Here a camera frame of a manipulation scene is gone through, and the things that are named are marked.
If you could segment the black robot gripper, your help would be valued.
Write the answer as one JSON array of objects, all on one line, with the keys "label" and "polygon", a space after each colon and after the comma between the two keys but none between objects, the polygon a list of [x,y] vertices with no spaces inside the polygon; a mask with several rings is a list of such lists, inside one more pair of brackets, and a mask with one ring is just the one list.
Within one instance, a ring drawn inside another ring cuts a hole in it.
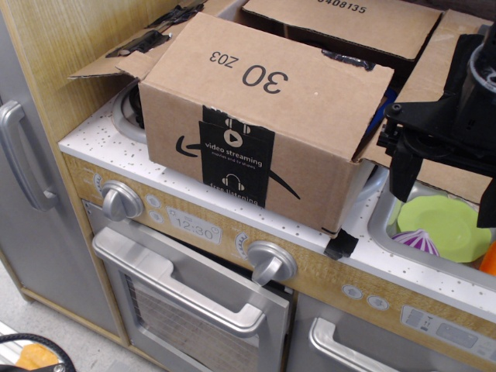
[{"label": "black robot gripper", "polygon": [[[495,36],[459,37],[435,102],[395,102],[378,146],[391,157],[390,192],[406,202],[423,160],[467,171],[495,169]],[[477,172],[477,226],[495,227],[495,176]]]}]

